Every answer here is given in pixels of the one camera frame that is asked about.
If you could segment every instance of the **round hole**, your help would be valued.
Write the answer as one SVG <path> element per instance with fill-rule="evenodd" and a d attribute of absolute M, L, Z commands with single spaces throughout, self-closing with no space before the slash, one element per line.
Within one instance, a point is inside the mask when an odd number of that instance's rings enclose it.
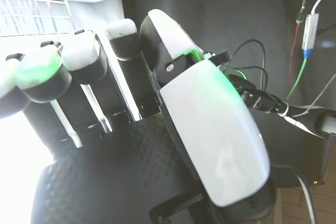
<path fill-rule="evenodd" d="M 166 71 L 171 72 L 174 69 L 174 64 L 168 63 L 166 66 Z"/>

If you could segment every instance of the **gray cable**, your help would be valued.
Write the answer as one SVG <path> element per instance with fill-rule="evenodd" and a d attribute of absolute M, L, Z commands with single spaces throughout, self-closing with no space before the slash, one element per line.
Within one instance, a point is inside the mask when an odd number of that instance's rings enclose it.
<path fill-rule="evenodd" d="M 315 105 L 315 103 L 317 103 L 317 101 L 321 98 L 321 96 L 324 94 L 324 92 L 326 91 L 326 89 L 328 88 L 328 86 L 330 85 L 330 83 L 335 79 L 336 77 L 336 73 L 331 77 L 331 79 L 328 81 L 328 83 L 324 86 L 324 88 L 322 89 L 322 91 L 320 92 L 320 94 L 315 98 L 315 100 L 313 101 L 313 103 L 306 109 L 306 111 L 304 111 L 301 114 L 298 115 L 292 115 L 291 118 L 297 118 L 298 116 L 302 116 L 302 115 L 306 115 L 309 113 L 309 111 L 311 110 L 311 108 Z"/>

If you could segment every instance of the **green wire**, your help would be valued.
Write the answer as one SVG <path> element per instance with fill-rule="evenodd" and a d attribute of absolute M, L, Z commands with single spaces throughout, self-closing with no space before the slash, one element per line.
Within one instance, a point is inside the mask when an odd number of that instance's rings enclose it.
<path fill-rule="evenodd" d="M 240 73 L 240 74 L 243 76 L 243 78 L 244 78 L 245 80 L 247 80 L 247 77 L 246 77 L 246 75 L 245 75 L 243 72 L 241 72 L 241 71 L 238 70 L 238 69 L 235 69 L 235 71 L 238 72 L 238 73 Z"/>
<path fill-rule="evenodd" d="M 300 69 L 300 72 L 299 72 L 299 75 L 298 77 L 296 78 L 296 81 L 292 87 L 292 89 L 290 90 L 290 92 L 288 93 L 287 97 L 286 97 L 286 101 L 288 101 L 288 99 L 291 97 L 291 95 L 293 94 L 294 90 L 296 89 L 297 85 L 299 84 L 299 81 L 301 79 L 301 76 L 302 76 L 302 73 L 306 67 L 306 64 L 307 64 L 307 59 L 304 59 L 303 60 L 303 63 L 302 63 L 302 66 L 301 66 L 301 69 Z"/>

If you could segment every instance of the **white connector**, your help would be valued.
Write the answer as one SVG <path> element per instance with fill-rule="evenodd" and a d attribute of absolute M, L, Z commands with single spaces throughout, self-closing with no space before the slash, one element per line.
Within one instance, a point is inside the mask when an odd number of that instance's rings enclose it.
<path fill-rule="evenodd" d="M 314 48 L 317 24 L 319 21 L 319 14 L 309 14 L 306 18 L 305 31 L 303 34 L 302 49 L 309 50 Z"/>

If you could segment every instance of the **wooden floor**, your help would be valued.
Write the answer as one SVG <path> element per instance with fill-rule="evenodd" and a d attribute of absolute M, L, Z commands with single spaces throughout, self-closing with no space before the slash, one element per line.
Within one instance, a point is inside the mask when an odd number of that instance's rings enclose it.
<path fill-rule="evenodd" d="M 317 187 L 314 195 L 318 223 L 336 224 L 336 146 L 323 180 L 325 185 Z M 281 202 L 283 224 L 311 223 L 301 188 L 282 189 Z"/>

